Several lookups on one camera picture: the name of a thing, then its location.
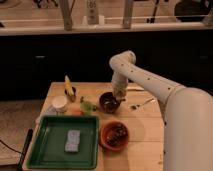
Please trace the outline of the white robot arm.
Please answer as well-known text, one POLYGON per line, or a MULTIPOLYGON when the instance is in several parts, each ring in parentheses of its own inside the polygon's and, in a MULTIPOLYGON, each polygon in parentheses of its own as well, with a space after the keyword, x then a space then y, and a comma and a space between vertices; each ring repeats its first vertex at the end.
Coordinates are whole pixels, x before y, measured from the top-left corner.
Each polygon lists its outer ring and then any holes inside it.
POLYGON ((165 105, 163 171, 213 171, 213 96, 137 67, 132 51, 111 57, 109 65, 116 99, 133 81, 165 105))

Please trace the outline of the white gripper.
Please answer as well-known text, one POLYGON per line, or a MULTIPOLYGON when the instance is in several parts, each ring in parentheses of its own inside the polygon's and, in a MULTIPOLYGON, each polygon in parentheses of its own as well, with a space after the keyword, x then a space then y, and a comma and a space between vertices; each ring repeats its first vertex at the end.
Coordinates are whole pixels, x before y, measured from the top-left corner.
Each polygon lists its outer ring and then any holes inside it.
POLYGON ((126 88, 128 79, 122 76, 115 76, 112 78, 113 96, 117 100, 124 100, 126 97, 126 88))

